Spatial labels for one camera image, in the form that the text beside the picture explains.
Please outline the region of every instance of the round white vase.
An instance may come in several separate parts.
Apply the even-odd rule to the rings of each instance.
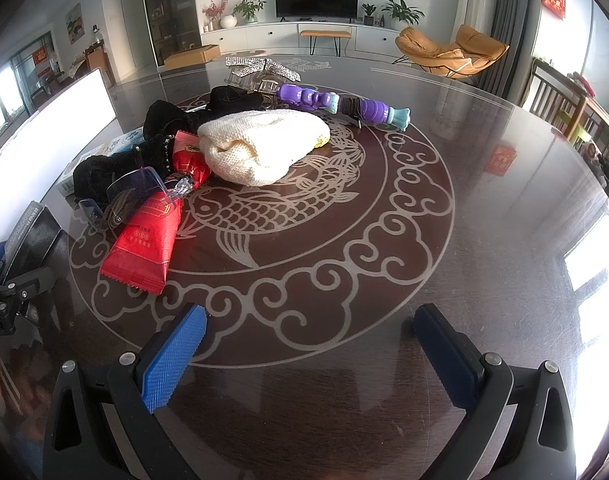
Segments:
[[[222,28],[233,28],[238,24],[238,18],[229,14],[220,18],[220,25]]]
[[[401,22],[398,18],[393,18],[391,20],[391,27],[395,30],[404,30],[405,28],[409,27],[409,23],[406,21]]]

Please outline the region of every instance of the gray curtain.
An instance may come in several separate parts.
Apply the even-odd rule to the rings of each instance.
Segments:
[[[507,53],[482,72],[478,87],[504,99],[519,59],[529,0],[497,0],[491,36],[510,45]]]

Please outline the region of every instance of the round table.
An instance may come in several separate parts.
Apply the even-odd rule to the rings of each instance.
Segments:
[[[549,124],[459,82],[274,59],[305,86],[410,107],[412,126],[360,130],[322,113],[331,142],[276,185],[210,177],[185,200],[157,298],[99,274],[112,234],[51,190],[44,203],[68,234],[47,262],[60,277],[41,300],[50,315],[0,339],[12,377],[49,392],[66,359],[137,351],[195,301],[207,335],[156,416],[200,478],[418,478],[463,416],[408,330],[435,303],[480,351],[559,365],[584,468],[609,412],[609,201],[579,155]],[[195,107],[228,74],[212,62],[112,89],[118,120],[139,125],[157,98]]]

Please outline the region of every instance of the red snack wrapper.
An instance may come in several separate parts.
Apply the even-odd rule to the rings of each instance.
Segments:
[[[181,215],[182,200],[174,207],[163,192],[153,194],[129,220],[102,263],[100,273],[161,294]]]
[[[196,181],[193,189],[200,187],[211,174],[211,168],[207,166],[199,145],[198,136],[182,130],[178,130],[173,143],[173,169],[178,173],[191,175]]]

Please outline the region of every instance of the white knitted cloth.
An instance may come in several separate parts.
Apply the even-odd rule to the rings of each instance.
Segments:
[[[329,139],[322,119],[296,110],[241,112],[204,123],[200,151],[212,171],[245,186],[280,180],[320,139]]]

